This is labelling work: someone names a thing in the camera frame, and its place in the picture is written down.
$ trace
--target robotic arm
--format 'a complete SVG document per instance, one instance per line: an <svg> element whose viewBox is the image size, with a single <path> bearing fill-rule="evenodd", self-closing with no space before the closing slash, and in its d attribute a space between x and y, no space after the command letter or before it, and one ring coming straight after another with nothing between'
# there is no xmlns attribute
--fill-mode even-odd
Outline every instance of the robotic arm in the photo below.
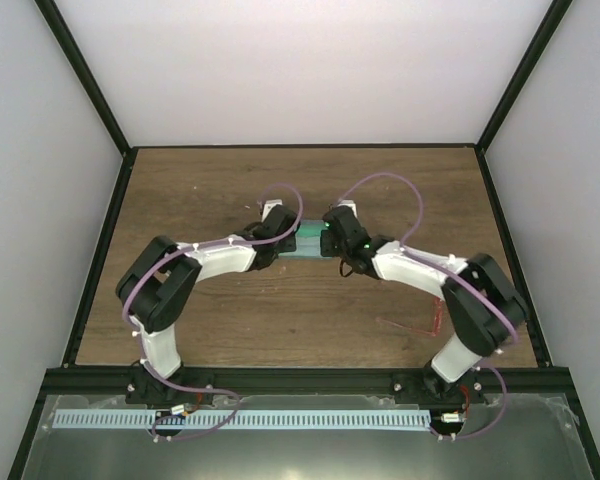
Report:
<svg viewBox="0 0 600 480"><path fill-rule="evenodd" d="M448 392L470 368L489 357L509 336L504 325L456 280L417 261L428 260L457 274L494 304L511 322L520 326L528 308L495 260L486 254L470 259L442 257L410 248L409 258L399 241L370 237L360 224L352 202L343 201L327 212L327 230L321 237L325 256L338 256L353 273L392 280L424 290L447 303L455 334L425 366L425 386L436 397Z"/></svg>
<svg viewBox="0 0 600 480"><path fill-rule="evenodd" d="M131 321L139 328L147 360L160 376L168 378L182 366L176 349L175 322L193 287L202 280L225 273L270 266L280 253L295 248L294 236L266 245L251 246L248 242L274 238L291 228L295 219L295 212L282 205L281 200L273 200L265 203L261 222L252 223L211 245L175 243L164 236L149 243L116 287L116 295L123 303L156 262L177 249L192 250L160 270L166 275L164 282L151 277L131 303Z"/></svg>
<svg viewBox="0 0 600 480"><path fill-rule="evenodd" d="M167 275L166 280L161 282L151 277L131 303L131 320L139 327L147 360L158 374L168 378L182 365L176 349L174 324L195 284L224 273L260 270L270 266L279 255L294 252L295 233L267 245L251 246L248 242L272 239L287 231L295 219L295 212L280 200L273 200L265 203L262 221L204 248L198 244L175 243L166 237L156 237L147 246L116 288L123 303L156 262L177 249L191 250L164 266L161 273ZM341 268L344 264L351 268L349 274L401 282L447 303L456 333L425 366L423 379L434 396L442 398L467 370L496 352L508 338L509 333L501 322L453 278L405 256L399 241L383 235L369 236L357 219L352 201L345 200L329 210L323 221L326 229L320 233L314 256L339 257ZM483 292L514 327L527 317L525 302L490 256L478 254L464 259L411 248L409 252L412 257L462 277Z"/></svg>

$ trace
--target green object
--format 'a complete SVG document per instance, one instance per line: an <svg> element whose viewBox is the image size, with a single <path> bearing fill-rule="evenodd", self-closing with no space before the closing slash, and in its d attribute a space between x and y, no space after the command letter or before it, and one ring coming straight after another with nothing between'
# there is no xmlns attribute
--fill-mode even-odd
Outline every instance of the green object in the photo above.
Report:
<svg viewBox="0 0 600 480"><path fill-rule="evenodd" d="M286 258L324 258L320 255L320 232L327 229L322 220L302 220L296 232L296 251L281 253Z"/></svg>

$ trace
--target red wire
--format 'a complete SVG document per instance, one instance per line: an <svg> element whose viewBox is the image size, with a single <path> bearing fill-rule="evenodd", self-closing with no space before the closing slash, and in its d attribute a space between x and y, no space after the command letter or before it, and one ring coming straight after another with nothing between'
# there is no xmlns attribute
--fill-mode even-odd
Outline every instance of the red wire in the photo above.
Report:
<svg viewBox="0 0 600 480"><path fill-rule="evenodd" d="M460 391L464 394L464 400L465 400L465 407L464 407L464 413L465 413L465 420L467 418L469 418L469 389L467 387L465 387L464 385L460 385Z"/></svg>
<svg viewBox="0 0 600 480"><path fill-rule="evenodd" d="M191 410L190 412L187 412L187 415L191 415L194 412L197 412L200 409L200 403L202 403L202 394L201 393L196 393L196 406L193 407L193 410Z"/></svg>
<svg viewBox="0 0 600 480"><path fill-rule="evenodd" d="M437 337L440 333L440 328L442 327L442 313L443 313L443 305L444 302L440 300L438 297L434 297L433 299L433 326L431 330L422 330L420 328L409 327L407 325L402 325L400 323L392 322L391 320L385 320L384 318L376 318L378 323L386 323L388 325L392 325L394 327L403 328L405 330L409 330L410 332L420 333L422 335L428 335L429 337Z"/></svg>

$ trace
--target wooden base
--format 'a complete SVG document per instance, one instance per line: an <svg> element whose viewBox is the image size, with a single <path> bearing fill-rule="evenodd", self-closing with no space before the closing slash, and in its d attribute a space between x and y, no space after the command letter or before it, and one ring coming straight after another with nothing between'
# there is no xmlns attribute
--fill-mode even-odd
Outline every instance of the wooden base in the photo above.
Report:
<svg viewBox="0 0 600 480"><path fill-rule="evenodd" d="M410 178L425 200L422 226L409 244L439 254L506 260L469 148L149 149L138 154L78 353L78 364L129 364L137 344L120 318L115 285L156 235L195 242L221 238L258 220L255 200L269 184L295 185L305 218L320 219L358 179L377 171ZM272 192L295 207L293 195ZM400 237L416 218L408 187L378 179L353 195L374 235ZM436 337L430 296L402 284L354 275L336 260L278 260L259 272L201 282L178 320L187 365L421 367L453 333L448 316ZM536 366L524 328L521 342L494 362Z"/></svg>

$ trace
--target white wall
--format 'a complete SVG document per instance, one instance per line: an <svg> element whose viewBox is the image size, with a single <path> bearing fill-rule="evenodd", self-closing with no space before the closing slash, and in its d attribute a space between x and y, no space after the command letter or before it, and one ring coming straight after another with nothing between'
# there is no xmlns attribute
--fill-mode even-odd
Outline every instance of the white wall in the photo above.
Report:
<svg viewBox="0 0 600 480"><path fill-rule="evenodd" d="M35 3L0 0L0 478L61 361L119 164Z"/></svg>
<svg viewBox="0 0 600 480"><path fill-rule="evenodd" d="M487 156L600 450L600 1L573 2Z"/></svg>
<svg viewBox="0 0 600 480"><path fill-rule="evenodd" d="M134 145L477 141L550 0L58 0Z"/></svg>

